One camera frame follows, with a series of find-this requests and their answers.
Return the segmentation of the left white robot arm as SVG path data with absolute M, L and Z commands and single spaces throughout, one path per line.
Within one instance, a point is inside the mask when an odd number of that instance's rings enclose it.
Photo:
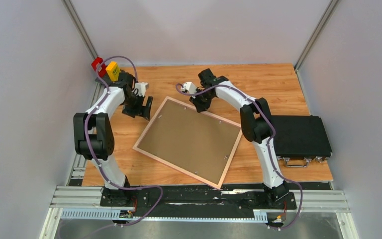
M 108 76 L 97 77 L 96 81 L 104 85 L 103 94 L 90 109 L 73 117 L 75 151 L 90 160 L 104 179 L 100 204 L 126 206 L 132 201 L 132 192 L 113 154 L 115 139 L 110 119 L 122 106 L 123 114 L 150 120 L 153 97 L 146 96 L 147 82 L 138 82 L 125 71 L 116 81 Z

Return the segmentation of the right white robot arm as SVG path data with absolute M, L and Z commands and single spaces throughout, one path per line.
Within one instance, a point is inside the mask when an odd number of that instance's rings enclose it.
M 239 112 L 242 134 L 253 145 L 261 165 L 264 201 L 271 208 L 278 207 L 289 194 L 289 189 L 274 148 L 276 130 L 267 100 L 249 96 L 225 76 L 215 76 L 210 69 L 201 71 L 198 77 L 199 87 L 193 82 L 185 82 L 177 86 L 178 91 L 190 97 L 199 113 L 209 109 L 213 98 L 226 101 Z

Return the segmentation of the black poker chip case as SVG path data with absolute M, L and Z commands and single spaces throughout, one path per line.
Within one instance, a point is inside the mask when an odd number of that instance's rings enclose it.
M 276 156 L 285 167 L 306 168 L 313 161 L 321 163 L 332 156 L 321 117 L 273 115 L 272 123 Z

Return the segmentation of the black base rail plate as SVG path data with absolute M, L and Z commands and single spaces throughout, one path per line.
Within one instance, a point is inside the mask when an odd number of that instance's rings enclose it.
M 254 210 L 297 209 L 294 193 L 275 200 L 264 184 L 224 184 L 217 190 L 205 185 L 173 185 L 141 190 L 100 189 L 100 205 L 122 207 L 136 217 L 249 218 Z

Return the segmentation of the red small box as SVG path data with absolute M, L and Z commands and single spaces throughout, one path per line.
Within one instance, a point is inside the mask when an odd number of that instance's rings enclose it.
M 99 77 L 104 77 L 107 73 L 106 64 L 101 57 L 96 57 L 94 61 L 91 63 L 92 68 L 98 74 Z

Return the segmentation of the yellow small box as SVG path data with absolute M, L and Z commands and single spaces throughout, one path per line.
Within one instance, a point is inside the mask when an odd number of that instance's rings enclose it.
M 112 82 L 115 82 L 118 80 L 119 74 L 121 72 L 119 65 L 116 61 L 111 61 L 107 66 L 106 66 L 106 72 L 108 74 L 109 79 Z

